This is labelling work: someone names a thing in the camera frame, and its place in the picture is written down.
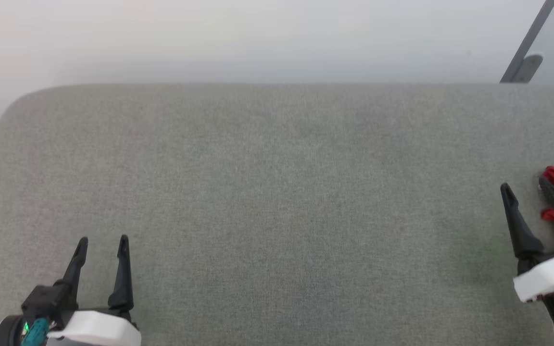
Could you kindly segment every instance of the gray metal rod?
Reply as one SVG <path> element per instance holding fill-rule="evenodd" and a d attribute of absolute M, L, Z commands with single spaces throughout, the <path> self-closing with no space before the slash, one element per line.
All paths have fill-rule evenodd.
<path fill-rule="evenodd" d="M 534 22 L 531 24 L 531 27 L 529 27 L 527 35 L 525 35 L 525 38 L 523 38 L 521 46 L 519 46 L 519 48 L 516 50 L 516 54 L 512 58 L 512 61 L 510 61 L 510 65 L 508 65 L 508 68 L 506 69 L 506 72 L 504 73 L 504 76 L 502 77 L 502 80 L 499 81 L 499 83 L 512 82 L 512 79 L 514 79 L 518 68 L 523 63 L 523 59 L 525 59 L 525 55 L 527 54 L 527 52 L 529 52 L 531 45 L 534 43 L 534 40 L 538 36 L 538 33 L 540 33 L 540 29 L 544 25 L 544 22 L 546 22 L 546 19 L 548 18 L 550 11 L 553 9 L 553 6 L 554 0 L 546 0 L 544 2 L 542 7 L 540 8 L 540 12 L 538 12 L 538 15 L 536 16 L 536 19 L 534 19 Z"/>

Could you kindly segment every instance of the teal connector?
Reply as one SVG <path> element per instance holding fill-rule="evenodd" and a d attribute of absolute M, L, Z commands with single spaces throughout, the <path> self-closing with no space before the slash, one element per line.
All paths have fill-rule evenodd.
<path fill-rule="evenodd" d="M 50 331 L 46 318 L 38 318 L 29 328 L 29 332 L 21 342 L 21 346 L 40 346 Z"/>

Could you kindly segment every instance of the gray cushion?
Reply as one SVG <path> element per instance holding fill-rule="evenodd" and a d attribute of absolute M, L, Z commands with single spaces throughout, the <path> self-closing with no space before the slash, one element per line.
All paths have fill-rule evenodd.
<path fill-rule="evenodd" d="M 143 344 L 551 345 L 499 185 L 554 248 L 554 88 L 74 86 L 0 120 L 0 320 L 129 235 Z"/>

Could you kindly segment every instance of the gray fabric surface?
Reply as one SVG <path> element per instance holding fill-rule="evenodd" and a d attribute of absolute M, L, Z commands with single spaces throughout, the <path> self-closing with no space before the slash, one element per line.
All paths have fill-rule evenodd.
<path fill-rule="evenodd" d="M 499 185 L 539 220 L 554 88 L 77 86 L 0 121 L 0 319 L 128 234 L 143 344 L 552 345 Z"/>

